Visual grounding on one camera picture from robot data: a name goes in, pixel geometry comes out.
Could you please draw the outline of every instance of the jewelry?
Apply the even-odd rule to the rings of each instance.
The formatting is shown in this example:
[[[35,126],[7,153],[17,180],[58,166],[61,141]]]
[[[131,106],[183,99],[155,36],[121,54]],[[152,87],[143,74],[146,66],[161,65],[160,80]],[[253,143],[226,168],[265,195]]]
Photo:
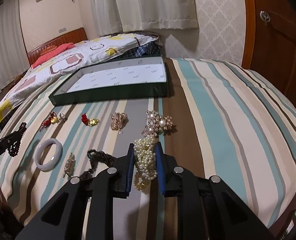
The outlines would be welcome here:
[[[173,122],[169,115],[160,115],[157,111],[147,111],[148,124],[145,125],[142,135],[146,137],[147,135],[158,136],[160,132],[171,130]]]
[[[59,113],[59,120],[60,121],[63,121],[63,122],[66,122],[66,120],[67,120],[66,115],[65,114],[62,114],[62,113]]]
[[[75,165],[75,155],[73,155],[72,153],[70,153],[65,167],[64,167],[64,173],[63,173],[63,178],[66,176],[66,174],[68,175],[69,178],[72,177],[73,175],[73,170],[74,170],[74,165]]]
[[[60,113],[58,117],[55,112],[51,112],[49,113],[48,119],[42,122],[40,131],[50,126],[50,124],[60,123],[61,121],[66,121],[66,116],[64,114]]]
[[[124,121],[127,120],[127,115],[125,113],[116,113],[114,112],[112,115],[111,115],[111,119],[112,119],[112,122],[111,122],[111,130],[113,131],[119,131],[119,134],[122,134],[122,131],[121,129],[123,128],[123,125],[124,125]]]
[[[54,117],[52,117],[52,118],[50,119],[50,122],[51,122],[52,124],[54,124],[54,123],[58,123],[58,122],[59,122],[59,119],[58,119],[57,116],[54,116]]]
[[[134,186],[137,190],[143,190],[157,177],[156,153],[154,135],[147,135],[144,139],[135,140],[135,174]]]
[[[79,176],[80,179],[82,180],[90,179],[92,177],[91,174],[95,172],[98,162],[104,163],[110,168],[115,164],[115,161],[116,161],[116,157],[111,156],[107,153],[104,153],[103,151],[96,151],[96,150],[89,150],[87,152],[87,157],[90,161],[91,168]]]
[[[40,164],[41,154],[44,152],[45,148],[51,144],[56,144],[55,155],[51,158],[51,160],[48,163],[41,165]],[[41,171],[51,170],[58,162],[61,152],[62,152],[62,149],[63,149],[63,146],[55,138],[49,138],[49,139],[43,141],[42,143],[40,143],[37,150],[36,150],[36,154],[35,154],[35,164],[38,167],[38,169],[40,169]]]
[[[81,115],[81,121],[88,126],[94,126],[96,124],[99,123],[99,119],[95,118],[95,119],[88,119],[86,113]]]
[[[21,123],[21,125],[18,128],[18,132],[20,132],[18,140],[8,147],[8,153],[11,157],[15,157],[18,155],[21,139],[23,137],[24,132],[27,130],[26,125],[27,124],[25,122]]]

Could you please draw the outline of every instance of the wooden headboard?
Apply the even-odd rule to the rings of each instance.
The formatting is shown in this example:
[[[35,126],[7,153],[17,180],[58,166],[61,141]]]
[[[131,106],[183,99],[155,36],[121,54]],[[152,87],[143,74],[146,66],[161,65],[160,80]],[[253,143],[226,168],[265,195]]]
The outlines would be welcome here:
[[[29,63],[30,63],[30,65],[34,64],[35,61],[39,58],[42,50],[51,46],[51,45],[59,46],[61,44],[69,43],[69,42],[72,42],[75,44],[80,41],[86,41],[86,40],[87,40],[87,36],[86,36],[84,28],[79,28],[77,30],[73,30],[71,32],[65,33],[65,34],[58,36],[50,41],[45,42],[44,44],[40,45],[39,47],[28,52],[27,57],[28,57]]]

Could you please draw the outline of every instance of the blue gripper pad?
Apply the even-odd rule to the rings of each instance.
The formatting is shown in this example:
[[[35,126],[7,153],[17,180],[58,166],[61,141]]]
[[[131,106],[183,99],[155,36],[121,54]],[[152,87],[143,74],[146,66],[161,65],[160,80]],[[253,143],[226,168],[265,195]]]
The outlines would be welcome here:
[[[161,194],[164,196],[166,194],[166,185],[165,185],[165,173],[164,168],[162,166],[161,155],[164,154],[161,144],[155,144],[156,148],[156,166],[157,166],[157,179],[158,179],[158,187]]]
[[[130,159],[129,159],[129,166],[128,166],[128,171],[127,171],[127,184],[126,184],[126,190],[125,192],[129,195],[131,191],[131,185],[132,185],[132,176],[134,174],[134,162],[135,162],[135,153],[134,153],[134,148],[132,147],[132,152],[130,154]]]

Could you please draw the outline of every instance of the striped bedsheet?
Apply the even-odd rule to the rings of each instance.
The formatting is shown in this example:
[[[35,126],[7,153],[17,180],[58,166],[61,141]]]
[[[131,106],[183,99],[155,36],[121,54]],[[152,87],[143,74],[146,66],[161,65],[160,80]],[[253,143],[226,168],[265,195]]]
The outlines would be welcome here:
[[[27,122],[18,156],[0,156],[0,186],[20,222],[26,225],[67,182],[62,173],[70,152],[76,156],[75,175],[90,168],[88,149],[125,155],[129,143],[142,137],[145,112],[152,109],[171,115],[176,125],[176,132],[159,137],[166,154],[196,176],[220,176],[267,227],[277,220],[296,194],[296,109],[258,73],[229,62],[166,63],[172,83],[167,98],[53,107],[48,95],[68,77],[62,76],[20,106],[0,135]],[[39,132],[51,111],[65,113],[68,120]],[[110,129],[113,112],[128,115],[122,134]],[[85,126],[83,113],[99,118],[99,124]],[[51,137],[62,143],[63,156],[52,171],[42,172],[34,152],[40,141]],[[54,150],[45,151],[45,162]],[[99,164],[96,174],[106,168]],[[113,212],[115,239],[176,239],[176,199],[163,198],[157,180],[143,192],[132,187],[126,200],[115,199]]]

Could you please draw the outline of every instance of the bed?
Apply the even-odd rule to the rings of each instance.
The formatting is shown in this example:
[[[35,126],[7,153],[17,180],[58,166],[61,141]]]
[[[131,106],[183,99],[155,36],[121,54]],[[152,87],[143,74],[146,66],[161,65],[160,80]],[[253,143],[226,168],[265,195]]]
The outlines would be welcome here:
[[[165,62],[171,83],[165,98],[54,107],[48,96],[69,77],[63,75],[19,106],[0,138],[21,122],[27,123],[27,131],[17,157],[0,156],[0,186],[22,224],[67,182],[62,173],[71,152],[76,156],[75,176],[90,168],[89,149],[125,155],[129,143],[142,138],[147,110],[172,116],[176,132],[158,140],[180,166],[203,178],[220,176],[267,227],[278,219],[296,194],[294,106],[261,75],[232,63],[169,58]],[[64,113],[67,121],[39,131],[51,111]],[[113,112],[128,115],[122,134],[110,129]],[[98,118],[99,124],[85,126],[83,113]],[[33,156],[46,138],[59,140],[63,155],[53,170],[42,172]],[[42,160],[47,162],[54,150],[48,148]],[[106,168],[99,164],[95,174]],[[126,200],[115,199],[113,212],[115,239],[176,239],[176,199],[163,198],[156,179],[144,191],[132,187]]]
[[[60,76],[76,69],[120,57],[139,57],[159,53],[158,35],[153,33],[125,33],[108,35],[87,41],[83,28],[54,38],[27,53],[32,67],[0,101],[0,131],[18,107],[37,89],[45,89]],[[63,51],[34,68],[41,52],[52,45],[74,43],[75,47]]]

